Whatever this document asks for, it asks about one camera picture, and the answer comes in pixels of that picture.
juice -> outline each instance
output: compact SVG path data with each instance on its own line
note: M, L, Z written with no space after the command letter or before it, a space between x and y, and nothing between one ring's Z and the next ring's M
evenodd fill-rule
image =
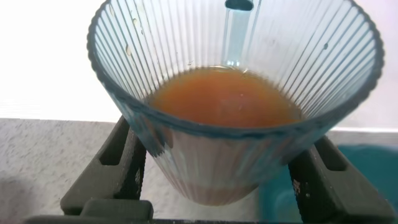
M267 80L240 70L201 68L177 75L152 106L181 119L234 128L265 128L297 121L298 109Z

glass rim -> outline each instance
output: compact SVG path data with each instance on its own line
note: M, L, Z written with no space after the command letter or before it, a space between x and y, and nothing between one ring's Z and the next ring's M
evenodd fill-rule
M355 7L358 12L364 16L364 20L368 23L369 29L373 33L373 39L375 41L374 47L376 50L376 54L374 56L375 63L371 67L371 74L356 93L347 98L344 102L342 102L342 104L340 104L336 108L331 109L330 111L327 111L326 113L291 124L284 124L268 128L230 128L209 124L200 124L186 119L180 119L176 116L161 112L157 109L150 107L149 105L135 99L127 91L123 90L112 78L104 73L104 68L102 64L99 63L96 57L95 30L98 25L98 20L101 17L101 13L105 9L105 7L110 4L111 1L112 0L106 0L96 11L94 17L91 20L87 35L88 58L91 62L92 69L97 75L98 80L103 84L108 92L114 94L118 100L127 104L133 110L136 110L137 112L146 115L149 119L154 119L162 124L165 124L166 126L173 127L174 129L183 131L185 133L207 136L211 138L260 139L264 138L265 135L270 134L283 135L286 132L294 133L311 131L314 127L322 128L330 124L334 125L344 118L344 116L340 115L341 113L346 115L349 112L352 112L359 106L361 102L363 102L369 96L370 92L377 85L377 80L381 76L381 70L384 65L383 42L381 40L379 31L376 29L375 23L371 20L369 15L363 11L362 7L354 2L354 0L348 0L352 4L352 6Z

ribbed glass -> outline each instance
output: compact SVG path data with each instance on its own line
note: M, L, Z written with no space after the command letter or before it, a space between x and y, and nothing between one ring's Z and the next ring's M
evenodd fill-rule
M131 128L170 183L206 205L241 199L309 148L366 99L383 65L379 33L353 1L228 4L253 8L228 9L225 0L108 0L88 34L93 69ZM263 76L300 107L304 121L223 128L147 104L174 75L209 66Z

granite countertop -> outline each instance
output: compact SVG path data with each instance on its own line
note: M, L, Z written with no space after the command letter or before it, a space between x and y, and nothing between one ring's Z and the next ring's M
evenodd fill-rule
M0 119L0 223L33 215L60 215L60 199L100 149L114 123ZM398 145L397 133L332 131L336 144ZM148 155L141 199L155 218L258 218L257 191L224 207L206 207L179 195Z

white wall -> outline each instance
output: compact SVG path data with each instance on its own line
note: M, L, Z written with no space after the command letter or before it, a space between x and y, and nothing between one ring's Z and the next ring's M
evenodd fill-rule
M116 122L120 112L97 81L86 34L104 0L3 1L0 13L0 118ZM397 128L398 1L358 0L381 31L383 76L371 97L339 126Z

